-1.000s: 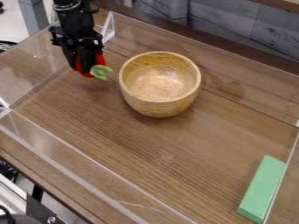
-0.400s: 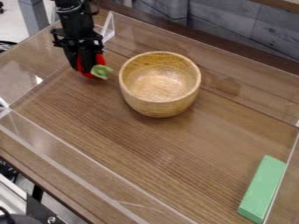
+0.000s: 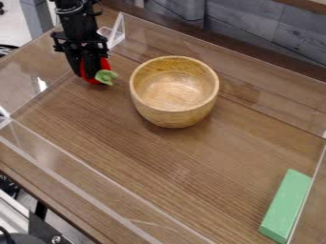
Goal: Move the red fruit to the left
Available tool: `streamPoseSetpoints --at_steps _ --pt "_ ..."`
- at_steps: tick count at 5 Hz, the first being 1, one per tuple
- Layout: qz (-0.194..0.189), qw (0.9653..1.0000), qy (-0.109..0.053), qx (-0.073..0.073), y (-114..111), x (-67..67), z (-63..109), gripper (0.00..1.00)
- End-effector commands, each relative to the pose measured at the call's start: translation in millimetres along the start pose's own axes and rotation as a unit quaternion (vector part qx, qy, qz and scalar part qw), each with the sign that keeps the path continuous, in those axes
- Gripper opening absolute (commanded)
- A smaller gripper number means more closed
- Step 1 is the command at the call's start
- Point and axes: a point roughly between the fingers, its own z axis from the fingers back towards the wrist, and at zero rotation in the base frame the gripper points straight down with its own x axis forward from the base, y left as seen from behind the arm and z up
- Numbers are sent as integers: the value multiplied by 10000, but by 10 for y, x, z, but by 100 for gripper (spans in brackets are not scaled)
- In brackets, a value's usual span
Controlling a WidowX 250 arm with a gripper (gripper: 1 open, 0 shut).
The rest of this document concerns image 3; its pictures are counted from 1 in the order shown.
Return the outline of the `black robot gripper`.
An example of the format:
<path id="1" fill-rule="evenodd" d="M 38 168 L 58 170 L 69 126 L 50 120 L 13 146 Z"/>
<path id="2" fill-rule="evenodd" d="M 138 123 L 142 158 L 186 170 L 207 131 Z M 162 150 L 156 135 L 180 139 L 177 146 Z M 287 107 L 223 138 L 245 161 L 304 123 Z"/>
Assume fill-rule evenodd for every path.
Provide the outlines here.
<path id="1" fill-rule="evenodd" d="M 57 8 L 56 14 L 61 21 L 61 31 L 53 31 L 54 51 L 62 52 L 68 64 L 76 75 L 80 75 L 80 60 L 82 58 L 81 71 L 86 79 L 94 77 L 100 70 L 100 57 L 106 57 L 106 38 L 97 31 L 96 17 L 101 10 L 92 8 Z"/>

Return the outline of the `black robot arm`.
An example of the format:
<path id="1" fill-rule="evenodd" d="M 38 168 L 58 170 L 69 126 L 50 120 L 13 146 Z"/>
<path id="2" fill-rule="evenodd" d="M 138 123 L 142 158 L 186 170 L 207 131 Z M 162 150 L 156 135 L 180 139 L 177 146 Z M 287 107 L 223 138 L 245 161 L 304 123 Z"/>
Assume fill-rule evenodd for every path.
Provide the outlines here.
<path id="1" fill-rule="evenodd" d="M 53 31 L 53 50 L 65 55 L 73 73 L 93 82 L 105 68 L 106 38 L 97 33 L 96 18 L 102 13 L 101 0 L 50 0 L 61 22 L 61 31 Z"/>

